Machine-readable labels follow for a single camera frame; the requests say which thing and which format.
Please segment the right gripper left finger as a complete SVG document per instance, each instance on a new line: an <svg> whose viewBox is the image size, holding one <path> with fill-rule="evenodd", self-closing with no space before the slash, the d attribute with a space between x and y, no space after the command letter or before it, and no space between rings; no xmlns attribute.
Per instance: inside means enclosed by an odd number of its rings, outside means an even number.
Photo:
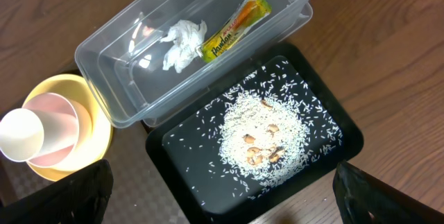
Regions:
<svg viewBox="0 0 444 224"><path fill-rule="evenodd" d="M1 209L1 224L101 224L114 178L107 160L85 168Z"/></svg>

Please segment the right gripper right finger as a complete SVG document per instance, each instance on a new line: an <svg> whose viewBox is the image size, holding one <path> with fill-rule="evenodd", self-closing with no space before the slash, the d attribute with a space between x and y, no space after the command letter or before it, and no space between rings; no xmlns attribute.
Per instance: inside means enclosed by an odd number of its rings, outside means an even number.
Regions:
<svg viewBox="0 0 444 224"><path fill-rule="evenodd" d="M342 161L333 180L344 223L442 223L443 213Z"/></svg>

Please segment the white cup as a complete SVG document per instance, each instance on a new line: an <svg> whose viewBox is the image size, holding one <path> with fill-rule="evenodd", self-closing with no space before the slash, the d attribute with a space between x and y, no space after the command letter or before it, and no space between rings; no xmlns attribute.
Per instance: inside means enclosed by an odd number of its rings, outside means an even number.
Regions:
<svg viewBox="0 0 444 224"><path fill-rule="evenodd" d="M1 152L14 162L25 162L39 155L43 147L50 148L56 134L51 126L55 120L45 113L18 108L1 120Z"/></svg>

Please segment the yellow green snack wrapper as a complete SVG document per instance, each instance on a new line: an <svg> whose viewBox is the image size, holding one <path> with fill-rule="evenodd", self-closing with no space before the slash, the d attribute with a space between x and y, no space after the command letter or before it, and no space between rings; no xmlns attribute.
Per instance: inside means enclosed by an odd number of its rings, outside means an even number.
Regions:
<svg viewBox="0 0 444 224"><path fill-rule="evenodd" d="M197 48L198 55L205 62L213 61L231 49L271 11L266 0L244 0L223 27Z"/></svg>

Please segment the rice and nuts pile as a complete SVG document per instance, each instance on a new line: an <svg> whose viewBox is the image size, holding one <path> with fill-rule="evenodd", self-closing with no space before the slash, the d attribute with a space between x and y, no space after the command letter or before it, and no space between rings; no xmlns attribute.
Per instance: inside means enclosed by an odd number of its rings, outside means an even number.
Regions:
<svg viewBox="0 0 444 224"><path fill-rule="evenodd" d="M199 203L217 210L263 196L342 143L338 123L283 57L211 100L168 139Z"/></svg>

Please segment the white tissue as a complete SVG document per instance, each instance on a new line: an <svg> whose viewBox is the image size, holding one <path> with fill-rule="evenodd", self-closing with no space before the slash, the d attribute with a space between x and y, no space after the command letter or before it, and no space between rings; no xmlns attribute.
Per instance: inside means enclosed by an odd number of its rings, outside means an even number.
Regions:
<svg viewBox="0 0 444 224"><path fill-rule="evenodd" d="M207 24L202 20L200 24L181 19L171 26L168 33L160 42L172 42L173 46L164 55L163 67L165 71L174 68L180 74L195 58L198 57L197 48L200 47L207 32Z"/></svg>

